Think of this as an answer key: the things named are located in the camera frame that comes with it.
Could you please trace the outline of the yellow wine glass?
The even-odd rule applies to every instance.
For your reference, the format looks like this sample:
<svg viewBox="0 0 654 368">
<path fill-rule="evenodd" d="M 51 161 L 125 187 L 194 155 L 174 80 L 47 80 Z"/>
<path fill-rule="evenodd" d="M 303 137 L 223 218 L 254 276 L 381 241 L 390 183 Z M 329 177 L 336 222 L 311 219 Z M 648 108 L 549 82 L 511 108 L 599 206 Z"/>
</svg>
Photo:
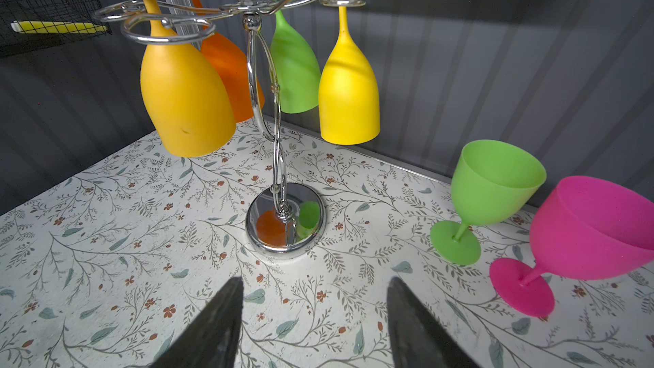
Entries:
<svg viewBox="0 0 654 368">
<path fill-rule="evenodd" d="M 381 131 L 380 95 L 371 64 L 348 29 L 349 0 L 326 0 L 339 8 L 337 43 L 325 63 L 320 87 L 320 133 L 337 145 L 356 145 Z"/>
<path fill-rule="evenodd" d="M 141 93 L 163 146 L 177 157 L 214 153 L 236 131 L 223 81 L 191 44 L 148 45 Z"/>
</svg>

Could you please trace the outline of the pink wine glass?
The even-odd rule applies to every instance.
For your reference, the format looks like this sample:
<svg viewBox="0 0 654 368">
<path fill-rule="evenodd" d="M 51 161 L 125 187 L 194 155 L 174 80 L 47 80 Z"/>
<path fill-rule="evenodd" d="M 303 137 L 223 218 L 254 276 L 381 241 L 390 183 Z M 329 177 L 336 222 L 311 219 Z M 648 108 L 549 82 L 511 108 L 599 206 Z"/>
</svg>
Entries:
<svg viewBox="0 0 654 368">
<path fill-rule="evenodd" d="M 653 260 L 653 203 L 613 182 L 575 175 L 562 179 L 531 223 L 535 266 L 500 258 L 490 266 L 497 294 L 531 317 L 546 317 L 555 296 L 544 279 L 600 280 Z"/>
</svg>

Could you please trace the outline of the green wine glass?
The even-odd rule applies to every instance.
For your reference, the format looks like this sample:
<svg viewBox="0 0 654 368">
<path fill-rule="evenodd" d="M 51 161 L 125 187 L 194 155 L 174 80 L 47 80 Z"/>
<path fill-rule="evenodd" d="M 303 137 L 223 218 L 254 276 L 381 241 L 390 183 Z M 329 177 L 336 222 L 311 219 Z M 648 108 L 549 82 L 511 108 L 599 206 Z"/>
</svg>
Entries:
<svg viewBox="0 0 654 368">
<path fill-rule="evenodd" d="M 481 246 L 468 228 L 507 220 L 546 179 L 543 164 L 521 148 L 495 140 L 466 144 L 451 179 L 451 198 L 461 221 L 440 221 L 432 226 L 434 249 L 456 265 L 475 264 Z"/>
<path fill-rule="evenodd" d="M 269 49 L 277 73 L 281 112 L 298 114 L 318 107 L 320 65 L 306 39 L 286 20 L 282 10 L 275 13 Z"/>
</svg>

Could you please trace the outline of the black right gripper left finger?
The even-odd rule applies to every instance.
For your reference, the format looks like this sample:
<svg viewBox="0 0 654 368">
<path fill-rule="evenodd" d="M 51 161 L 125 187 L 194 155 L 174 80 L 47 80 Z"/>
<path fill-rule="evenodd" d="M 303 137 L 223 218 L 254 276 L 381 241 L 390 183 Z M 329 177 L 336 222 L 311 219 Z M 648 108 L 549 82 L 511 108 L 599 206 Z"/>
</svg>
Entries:
<svg viewBox="0 0 654 368">
<path fill-rule="evenodd" d="M 229 279 L 153 367 L 233 367 L 238 352 L 244 283 Z"/>
</svg>

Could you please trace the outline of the orange wine glass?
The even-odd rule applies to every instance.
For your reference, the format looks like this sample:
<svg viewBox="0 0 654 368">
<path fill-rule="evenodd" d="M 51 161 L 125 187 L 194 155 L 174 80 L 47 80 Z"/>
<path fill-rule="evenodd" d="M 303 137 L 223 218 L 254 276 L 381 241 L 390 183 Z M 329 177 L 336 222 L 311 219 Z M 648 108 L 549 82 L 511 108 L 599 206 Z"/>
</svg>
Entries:
<svg viewBox="0 0 654 368">
<path fill-rule="evenodd" d="M 200 0 L 192 0 L 192 3 L 195 8 L 203 8 Z M 252 119 L 254 112 L 250 101 L 245 53 L 219 32 L 202 42 L 201 53 L 220 75 L 236 122 Z"/>
</svg>

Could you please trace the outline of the yellow marker in basket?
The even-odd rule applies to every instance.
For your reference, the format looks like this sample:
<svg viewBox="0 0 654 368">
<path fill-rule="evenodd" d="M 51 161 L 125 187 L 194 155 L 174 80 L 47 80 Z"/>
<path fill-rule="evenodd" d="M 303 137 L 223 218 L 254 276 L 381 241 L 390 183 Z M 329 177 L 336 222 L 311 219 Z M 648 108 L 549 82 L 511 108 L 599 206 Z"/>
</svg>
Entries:
<svg viewBox="0 0 654 368">
<path fill-rule="evenodd" d="M 20 34 L 96 34 L 108 30 L 105 26 L 88 22 L 35 20 L 14 20 L 10 23 L 10 27 Z"/>
</svg>

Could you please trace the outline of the chrome wine glass rack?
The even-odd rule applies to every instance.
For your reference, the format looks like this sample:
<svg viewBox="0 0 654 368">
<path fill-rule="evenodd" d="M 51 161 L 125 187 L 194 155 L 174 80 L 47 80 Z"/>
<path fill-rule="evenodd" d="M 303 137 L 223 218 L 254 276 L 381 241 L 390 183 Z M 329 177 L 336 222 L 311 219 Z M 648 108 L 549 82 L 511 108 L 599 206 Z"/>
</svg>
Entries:
<svg viewBox="0 0 654 368">
<path fill-rule="evenodd" d="M 208 32 L 184 35 L 180 39 L 155 39 L 142 36 L 132 28 L 151 20 L 142 8 L 148 0 L 136 0 L 117 3 L 98 10 L 99 20 L 121 20 L 124 23 L 124 35 L 142 44 L 177 45 L 188 44 L 208 39 L 215 33 L 214 21 L 242 15 L 248 33 L 247 74 L 248 80 L 256 79 L 256 50 L 262 48 L 268 63 L 271 91 L 274 96 L 274 122 L 267 126 L 260 111 L 255 112 L 255 121 L 262 134 L 274 145 L 274 180 L 267 191 L 259 194 L 250 206 L 247 214 L 246 230 L 256 248 L 273 255 L 296 257 L 311 250 L 322 237 L 327 223 L 327 209 L 318 192 L 307 185 L 288 182 L 285 154 L 281 144 L 281 119 L 283 113 L 279 105 L 279 84 L 273 58 L 269 49 L 275 31 L 275 13 L 279 10 L 292 9 L 319 1 L 325 6 L 326 0 L 239 0 L 236 4 L 226 5 L 220 9 L 200 11 L 188 8 L 186 16 L 161 16 L 159 21 L 165 27 L 194 24 L 208 27 Z M 349 0 L 349 7 L 363 6 L 366 0 Z"/>
</svg>

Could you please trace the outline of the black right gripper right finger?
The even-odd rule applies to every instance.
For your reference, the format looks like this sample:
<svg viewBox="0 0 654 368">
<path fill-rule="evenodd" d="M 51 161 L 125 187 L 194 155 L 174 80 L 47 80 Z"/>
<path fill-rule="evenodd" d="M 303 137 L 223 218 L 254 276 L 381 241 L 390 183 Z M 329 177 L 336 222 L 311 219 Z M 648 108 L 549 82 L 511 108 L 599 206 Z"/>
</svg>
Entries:
<svg viewBox="0 0 654 368">
<path fill-rule="evenodd" d="M 388 332 L 396 367 L 476 367 L 405 282 L 388 286 Z"/>
</svg>

